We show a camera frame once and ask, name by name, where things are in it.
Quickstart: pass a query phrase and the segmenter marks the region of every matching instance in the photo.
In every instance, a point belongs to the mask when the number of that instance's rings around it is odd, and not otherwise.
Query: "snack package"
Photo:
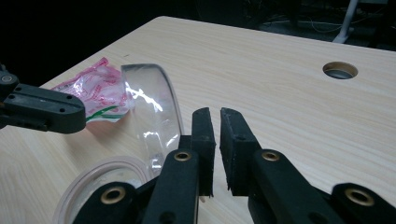
[[[52,88],[75,95],[85,105],[87,123],[95,120],[116,122],[131,108],[125,90],[125,77],[102,58],[76,77]]]

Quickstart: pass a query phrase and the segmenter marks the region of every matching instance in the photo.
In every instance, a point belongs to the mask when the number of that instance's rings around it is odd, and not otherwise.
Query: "pink candy wrapper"
[[[52,88],[75,95],[85,105],[87,123],[95,120],[116,122],[130,109],[125,77],[102,58],[76,77]]]

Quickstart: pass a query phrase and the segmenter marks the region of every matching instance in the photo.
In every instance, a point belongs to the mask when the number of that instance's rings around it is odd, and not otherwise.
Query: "light wood tabletop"
[[[214,197],[198,223],[252,223],[245,197],[227,190],[219,152],[220,109],[241,112],[264,148],[285,154],[326,192],[351,182],[396,205],[396,52],[160,17],[46,83],[50,89],[101,58],[119,68],[155,63],[176,92],[185,134],[193,111],[209,107],[217,149]],[[336,79],[331,62],[358,74]],[[88,167],[129,149],[126,116],[78,133],[0,130],[0,223],[51,223],[68,186]]]

